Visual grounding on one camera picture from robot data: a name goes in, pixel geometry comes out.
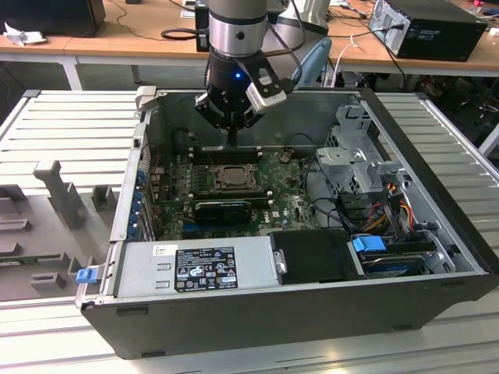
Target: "label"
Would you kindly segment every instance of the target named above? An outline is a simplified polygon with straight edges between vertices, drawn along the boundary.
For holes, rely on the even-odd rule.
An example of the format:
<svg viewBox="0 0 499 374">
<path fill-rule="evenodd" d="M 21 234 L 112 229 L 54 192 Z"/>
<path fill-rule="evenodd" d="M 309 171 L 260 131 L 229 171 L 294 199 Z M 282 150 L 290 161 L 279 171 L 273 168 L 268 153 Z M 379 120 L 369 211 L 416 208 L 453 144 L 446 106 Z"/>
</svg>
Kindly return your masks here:
<svg viewBox="0 0 499 374">
<path fill-rule="evenodd" d="M 413 26 L 405 35 L 406 39 L 420 39 L 422 41 L 432 41 L 442 34 L 441 30 L 426 30 L 420 26 Z"/>
<path fill-rule="evenodd" d="M 21 266 L 21 263 L 18 261 L 5 261 L 3 263 L 0 263 L 0 267 L 7 267 L 7 266 Z"/>
<path fill-rule="evenodd" d="M 153 246 L 153 256 L 174 256 L 178 247 L 176 244 L 155 245 Z"/>
<path fill-rule="evenodd" d="M 179 249 L 175 252 L 177 292 L 237 288 L 234 247 Z"/>
</svg>

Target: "wooden table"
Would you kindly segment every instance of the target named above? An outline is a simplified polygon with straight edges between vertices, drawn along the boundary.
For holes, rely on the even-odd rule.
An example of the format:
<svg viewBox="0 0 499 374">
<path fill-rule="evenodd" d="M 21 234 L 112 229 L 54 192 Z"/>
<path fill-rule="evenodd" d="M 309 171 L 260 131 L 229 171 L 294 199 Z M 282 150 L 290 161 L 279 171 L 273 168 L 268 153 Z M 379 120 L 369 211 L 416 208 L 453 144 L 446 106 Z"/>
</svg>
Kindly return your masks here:
<svg viewBox="0 0 499 374">
<path fill-rule="evenodd" d="M 141 5 L 127 5 L 125 0 L 104 0 L 106 19 L 95 38 L 49 37 L 47 44 L 24 48 L 0 40 L 0 60 L 25 62 L 57 62 L 63 65 L 73 90 L 82 90 L 78 77 L 78 64 L 175 65 L 202 66 L 207 54 L 196 52 L 195 41 L 164 41 L 162 30 L 175 27 L 194 28 L 193 19 L 180 18 L 181 9 L 168 0 L 144 0 Z M 455 0 L 469 6 L 464 0 Z M 364 11 L 372 10 L 369 2 L 350 0 Z M 346 15 L 355 13 L 341 9 Z M 330 35 L 362 33 L 367 28 L 354 19 L 334 19 L 329 24 Z M 350 48 L 344 53 L 341 69 L 361 72 L 397 72 L 383 44 L 374 36 L 356 38 L 360 48 Z M 348 38 L 333 37 L 330 57 L 334 62 Z M 435 62 L 424 60 L 398 60 L 407 74 L 434 74 L 447 76 L 499 76 L 499 37 L 484 34 L 467 62 Z"/>
</svg>

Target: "power supply label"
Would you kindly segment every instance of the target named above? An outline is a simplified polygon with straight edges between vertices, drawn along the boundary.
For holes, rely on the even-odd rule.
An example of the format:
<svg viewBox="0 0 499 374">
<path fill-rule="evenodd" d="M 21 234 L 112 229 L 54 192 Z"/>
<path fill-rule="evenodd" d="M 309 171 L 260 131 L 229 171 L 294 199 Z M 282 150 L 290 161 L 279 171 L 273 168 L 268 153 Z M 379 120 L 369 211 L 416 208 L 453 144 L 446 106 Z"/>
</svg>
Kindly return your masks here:
<svg viewBox="0 0 499 374">
<path fill-rule="evenodd" d="M 234 247 L 179 249 L 175 255 L 177 292 L 237 288 Z"/>
</svg>

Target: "motherboard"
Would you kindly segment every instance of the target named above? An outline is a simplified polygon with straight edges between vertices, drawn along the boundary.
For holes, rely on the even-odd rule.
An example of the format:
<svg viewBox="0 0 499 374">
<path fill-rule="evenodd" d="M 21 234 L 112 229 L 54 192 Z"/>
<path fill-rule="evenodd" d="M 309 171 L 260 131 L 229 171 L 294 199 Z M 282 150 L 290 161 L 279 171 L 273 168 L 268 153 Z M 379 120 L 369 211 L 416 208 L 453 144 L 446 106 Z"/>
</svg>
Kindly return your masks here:
<svg viewBox="0 0 499 374">
<path fill-rule="evenodd" d="M 151 176 L 160 240 L 231 238 L 319 228 L 303 193 L 303 159 L 282 148 L 256 163 L 220 164 L 215 153 L 178 154 Z"/>
</svg>

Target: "table leg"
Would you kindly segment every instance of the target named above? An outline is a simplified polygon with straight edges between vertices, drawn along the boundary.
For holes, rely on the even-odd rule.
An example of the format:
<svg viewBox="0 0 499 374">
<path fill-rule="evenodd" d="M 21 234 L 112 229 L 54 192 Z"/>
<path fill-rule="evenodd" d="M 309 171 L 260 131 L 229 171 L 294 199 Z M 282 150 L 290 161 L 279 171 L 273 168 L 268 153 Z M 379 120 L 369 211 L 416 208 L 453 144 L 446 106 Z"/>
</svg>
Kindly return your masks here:
<svg viewBox="0 0 499 374">
<path fill-rule="evenodd" d="M 496 128 L 492 130 L 490 135 L 483 141 L 482 145 L 478 150 L 481 152 L 483 156 L 487 157 L 498 144 L 499 144 L 499 125 L 496 125 Z"/>
<path fill-rule="evenodd" d="M 405 74 L 405 86 L 400 83 L 400 89 L 403 92 L 414 92 L 416 90 L 416 84 L 419 80 L 419 74 Z"/>
<path fill-rule="evenodd" d="M 80 76 L 78 76 L 78 70 L 76 65 L 78 61 L 75 56 L 63 56 L 59 58 L 59 64 L 62 65 L 65 71 L 65 76 L 68 79 L 69 86 L 73 91 L 83 91 L 85 90 L 84 85 L 80 81 Z"/>
<path fill-rule="evenodd" d="M 131 68 L 132 68 L 133 82 L 135 84 L 141 84 L 142 81 L 140 80 L 139 66 L 137 66 L 137 65 L 131 65 Z"/>
</svg>

